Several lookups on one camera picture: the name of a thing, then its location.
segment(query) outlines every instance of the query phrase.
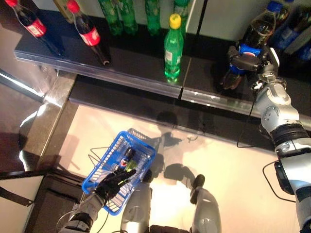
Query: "sprite bottle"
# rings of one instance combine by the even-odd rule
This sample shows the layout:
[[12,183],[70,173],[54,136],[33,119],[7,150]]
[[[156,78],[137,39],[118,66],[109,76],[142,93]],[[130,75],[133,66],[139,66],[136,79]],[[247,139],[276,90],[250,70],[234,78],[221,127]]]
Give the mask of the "sprite bottle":
[[121,35],[123,26],[119,19],[119,14],[112,0],[98,0],[103,14],[108,22],[109,29],[113,35]]
[[125,32],[130,35],[135,35],[138,26],[135,20],[133,0],[117,0],[117,5],[123,19]]
[[190,0],[175,0],[174,1],[174,13],[177,13],[181,17],[180,31],[183,37],[186,36],[186,24],[188,19],[188,3]]
[[170,16],[170,30],[164,40],[165,71],[169,82],[176,82],[180,72],[180,60],[183,52],[184,38],[180,32],[181,17],[179,14]]
[[160,6],[158,0],[145,0],[145,9],[150,35],[157,35],[160,32]]

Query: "yellow bottle cap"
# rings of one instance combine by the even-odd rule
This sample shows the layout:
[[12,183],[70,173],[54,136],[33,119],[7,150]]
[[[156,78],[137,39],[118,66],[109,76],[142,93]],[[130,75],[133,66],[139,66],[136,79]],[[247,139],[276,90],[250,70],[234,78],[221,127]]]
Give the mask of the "yellow bottle cap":
[[170,28],[172,29],[178,29],[180,28],[180,24],[181,24],[181,17],[179,14],[171,14],[170,16]]

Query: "plastic basket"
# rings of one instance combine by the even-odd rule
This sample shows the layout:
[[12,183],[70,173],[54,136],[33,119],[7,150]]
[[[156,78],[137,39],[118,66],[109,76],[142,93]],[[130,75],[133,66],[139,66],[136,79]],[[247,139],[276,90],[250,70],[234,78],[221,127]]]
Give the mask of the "plastic basket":
[[119,193],[106,205],[104,209],[111,215],[117,215],[128,201],[135,186],[143,179],[151,162],[156,156],[154,148],[136,138],[132,134],[122,131],[112,142],[100,162],[95,166],[89,176],[83,181],[82,189],[89,194],[111,172],[113,172],[120,160],[124,157],[127,148],[135,149],[133,160],[137,163],[136,174],[130,178],[130,182],[121,187]]

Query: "soda bottle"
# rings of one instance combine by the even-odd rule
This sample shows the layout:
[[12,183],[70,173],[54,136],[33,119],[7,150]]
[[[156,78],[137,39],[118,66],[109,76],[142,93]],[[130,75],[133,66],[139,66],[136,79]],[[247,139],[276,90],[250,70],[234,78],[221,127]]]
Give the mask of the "soda bottle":
[[[269,37],[273,34],[276,27],[276,13],[280,11],[282,4],[270,1],[267,9],[254,18],[249,25],[243,39],[239,45],[240,54],[258,56],[261,49],[267,44]],[[244,75],[245,70],[239,69],[230,64],[229,71],[224,76],[221,84],[224,89],[235,89]]]
[[53,0],[59,12],[63,15],[68,23],[73,23],[73,15],[67,8],[68,0]]
[[294,12],[288,26],[275,41],[274,48],[278,53],[286,49],[307,27],[311,25],[311,8],[300,6]]
[[138,31],[138,26],[135,20],[135,12],[133,8],[133,1],[132,0],[117,0],[117,6],[120,10],[124,30],[126,33],[130,35],[135,35]]
[[282,8],[279,13],[276,14],[276,29],[281,26],[290,14],[290,8],[294,0],[283,0]]
[[160,32],[160,6],[158,0],[145,0],[145,10],[150,35],[157,35]]
[[180,32],[181,17],[179,14],[170,16],[170,30],[164,40],[165,71],[169,82],[176,82],[180,72],[180,60],[183,52],[184,38]]
[[98,0],[103,14],[108,22],[109,29],[113,35],[121,35],[123,26],[119,19],[119,14],[112,0]]
[[5,0],[5,2],[13,8],[19,22],[30,32],[31,35],[45,44],[53,54],[58,56],[63,54],[64,47],[62,44],[52,37],[47,27],[43,25],[34,12],[21,6],[18,3],[18,0]]
[[188,4],[190,0],[175,0],[174,1],[174,13],[177,13],[181,17],[180,31],[183,37],[186,36],[186,24],[188,19]]
[[73,13],[74,25],[82,37],[83,41],[96,54],[98,61],[102,65],[111,62],[111,56],[108,47],[103,44],[96,27],[90,18],[80,11],[80,7],[75,0],[69,0],[67,3],[68,9]]

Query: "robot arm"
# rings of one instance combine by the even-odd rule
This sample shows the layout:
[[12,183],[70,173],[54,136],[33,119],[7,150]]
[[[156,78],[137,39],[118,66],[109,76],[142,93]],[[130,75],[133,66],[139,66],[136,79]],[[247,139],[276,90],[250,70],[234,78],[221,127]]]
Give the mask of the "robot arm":
[[89,233],[101,208],[106,205],[108,200],[116,196],[120,188],[126,184],[127,179],[135,173],[136,170],[131,170],[107,175],[95,191],[80,204],[66,225],[60,230],[60,233]]
[[261,124],[275,145],[275,163],[281,188],[296,197],[300,228],[311,226],[311,139],[303,129],[298,111],[281,83],[268,83],[259,92],[256,107]]
[[249,71],[256,71],[252,90],[261,125],[270,135],[278,161],[276,176],[281,188],[296,197],[301,233],[311,232],[311,139],[292,107],[286,83],[277,78],[278,58],[273,49],[264,47],[258,58],[240,56],[229,49],[230,61]]

